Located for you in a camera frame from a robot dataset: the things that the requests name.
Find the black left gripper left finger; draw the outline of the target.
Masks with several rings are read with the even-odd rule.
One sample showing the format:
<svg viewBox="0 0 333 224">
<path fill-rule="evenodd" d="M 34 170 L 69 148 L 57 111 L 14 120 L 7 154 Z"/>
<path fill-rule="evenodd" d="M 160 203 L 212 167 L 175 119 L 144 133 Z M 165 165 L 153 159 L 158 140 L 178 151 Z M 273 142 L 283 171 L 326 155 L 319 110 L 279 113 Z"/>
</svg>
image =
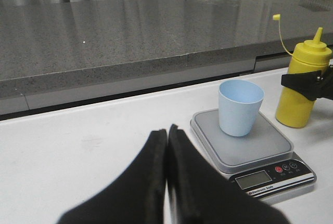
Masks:
<svg viewBox="0 0 333 224">
<path fill-rule="evenodd" d="M 58 223 L 163 223 L 166 149 L 166 130 L 152 131 L 115 181 L 64 213 Z"/>
</svg>

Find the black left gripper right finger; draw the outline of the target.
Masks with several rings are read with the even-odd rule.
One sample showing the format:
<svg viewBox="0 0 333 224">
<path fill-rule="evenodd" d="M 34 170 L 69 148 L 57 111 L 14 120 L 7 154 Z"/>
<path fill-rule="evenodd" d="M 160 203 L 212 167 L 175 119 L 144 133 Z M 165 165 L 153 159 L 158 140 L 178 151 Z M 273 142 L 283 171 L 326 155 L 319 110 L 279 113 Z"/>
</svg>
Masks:
<svg viewBox="0 0 333 224">
<path fill-rule="evenodd" d="M 167 181 L 176 223 L 288 223 L 279 210 L 227 181 L 177 125 L 169 130 Z"/>
</svg>

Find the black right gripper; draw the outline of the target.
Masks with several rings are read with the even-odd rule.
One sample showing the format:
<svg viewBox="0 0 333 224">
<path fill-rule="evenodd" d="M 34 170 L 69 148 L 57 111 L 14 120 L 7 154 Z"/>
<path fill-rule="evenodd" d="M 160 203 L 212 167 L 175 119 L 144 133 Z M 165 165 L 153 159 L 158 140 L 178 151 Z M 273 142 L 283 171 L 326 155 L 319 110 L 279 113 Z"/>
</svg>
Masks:
<svg viewBox="0 0 333 224">
<path fill-rule="evenodd" d="M 332 99 L 332 64 L 321 76 L 321 70 L 284 74 L 281 77 L 281 85 L 289 88 L 310 101 L 319 98 Z"/>
</svg>

